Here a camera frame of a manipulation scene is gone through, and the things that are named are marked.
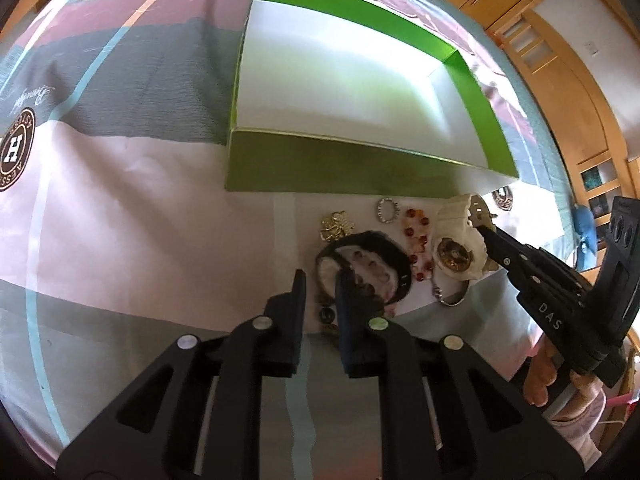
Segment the person's hand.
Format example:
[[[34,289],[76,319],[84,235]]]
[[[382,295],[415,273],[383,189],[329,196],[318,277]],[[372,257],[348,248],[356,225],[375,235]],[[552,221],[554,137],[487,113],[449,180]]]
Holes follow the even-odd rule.
[[[549,402],[549,387],[558,379],[558,370],[553,358],[558,354],[554,344],[547,336],[542,336],[537,344],[537,353],[530,363],[527,372],[523,396],[525,400],[537,408]],[[603,382],[596,375],[581,375],[570,371],[570,384],[575,392],[559,410],[555,417],[562,419],[576,418],[602,393]]]

